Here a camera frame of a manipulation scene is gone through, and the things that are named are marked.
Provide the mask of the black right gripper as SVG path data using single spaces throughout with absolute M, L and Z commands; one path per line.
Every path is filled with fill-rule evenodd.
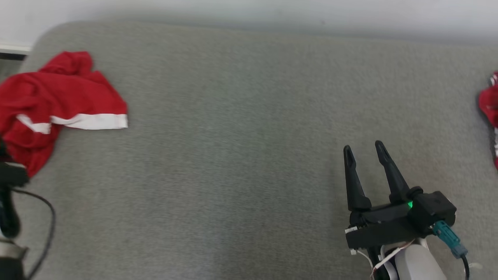
M 424 237 L 409 219 L 411 207 L 406 196 L 410 190 L 408 184 L 383 142 L 377 140 L 375 148 L 391 192 L 389 201 L 402 204 L 381 205 L 371 209 L 370 199 L 365 196 L 356 172 L 354 154 L 351 147 L 346 145 L 343 149 L 345 185 L 347 207 L 351 214 L 345 238 L 350 249 L 380 247 Z

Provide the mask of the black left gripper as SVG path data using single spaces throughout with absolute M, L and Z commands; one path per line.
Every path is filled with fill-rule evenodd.
M 5 238 L 16 238 L 20 221 L 12 198 L 12 190 L 30 181 L 26 167 L 13 160 L 7 146 L 0 141 L 0 227 Z

